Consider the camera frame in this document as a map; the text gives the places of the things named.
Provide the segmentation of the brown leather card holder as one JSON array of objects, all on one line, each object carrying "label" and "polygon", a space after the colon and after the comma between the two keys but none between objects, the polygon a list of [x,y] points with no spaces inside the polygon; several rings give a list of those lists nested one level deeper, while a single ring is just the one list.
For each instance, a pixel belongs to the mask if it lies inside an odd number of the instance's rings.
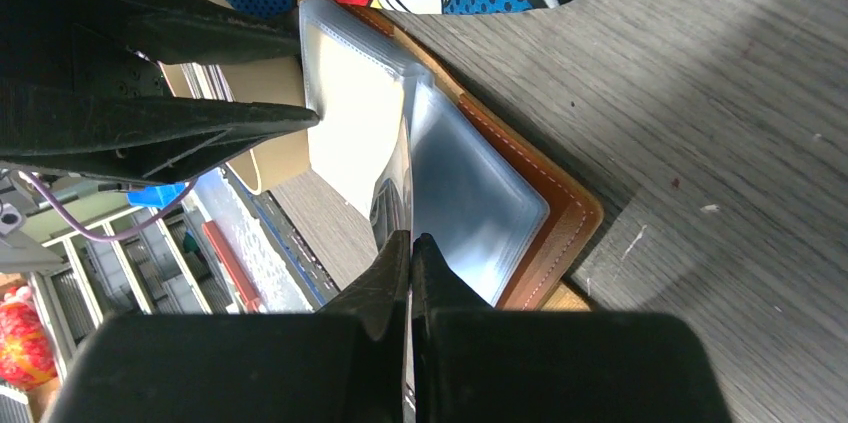
[{"label": "brown leather card holder", "polygon": [[432,235],[451,270],[509,310],[585,311],[564,283],[598,201],[379,11],[303,0],[313,171],[370,221]]}]

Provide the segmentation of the beige oval card tray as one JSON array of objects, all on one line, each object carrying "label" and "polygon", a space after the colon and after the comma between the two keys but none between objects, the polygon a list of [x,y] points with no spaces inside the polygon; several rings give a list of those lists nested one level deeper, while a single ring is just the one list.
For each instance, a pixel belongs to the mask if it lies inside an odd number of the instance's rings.
[{"label": "beige oval card tray", "polygon": [[223,164],[254,189],[308,167],[298,33],[288,14],[244,13],[224,0],[157,0],[170,50],[160,67],[178,99],[167,140],[149,149],[144,176],[157,183],[199,177]]}]

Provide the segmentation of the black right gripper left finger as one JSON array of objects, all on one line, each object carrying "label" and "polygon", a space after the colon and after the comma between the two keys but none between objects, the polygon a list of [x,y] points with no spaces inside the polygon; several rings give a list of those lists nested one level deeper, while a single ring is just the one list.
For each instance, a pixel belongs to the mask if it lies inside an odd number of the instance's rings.
[{"label": "black right gripper left finger", "polygon": [[313,313],[148,315],[84,343],[50,422],[400,422],[410,235]]}]

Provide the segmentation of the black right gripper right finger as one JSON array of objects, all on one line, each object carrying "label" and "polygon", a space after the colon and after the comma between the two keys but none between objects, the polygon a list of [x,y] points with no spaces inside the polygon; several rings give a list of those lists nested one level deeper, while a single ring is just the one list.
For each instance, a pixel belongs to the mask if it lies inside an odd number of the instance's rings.
[{"label": "black right gripper right finger", "polygon": [[411,258],[420,422],[727,422],[698,337],[659,313],[506,311],[447,265]]}]

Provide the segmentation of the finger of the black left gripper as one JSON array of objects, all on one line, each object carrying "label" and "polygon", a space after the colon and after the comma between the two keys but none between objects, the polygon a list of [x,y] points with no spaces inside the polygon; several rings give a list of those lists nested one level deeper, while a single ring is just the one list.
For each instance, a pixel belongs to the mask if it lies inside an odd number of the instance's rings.
[{"label": "finger of the black left gripper", "polygon": [[159,67],[74,26],[68,47],[1,41],[1,164],[159,185],[144,176],[178,99]]},{"label": "finger of the black left gripper", "polygon": [[166,64],[236,64],[299,54],[296,30],[209,0],[1,0],[15,44],[68,47],[72,27]]}]

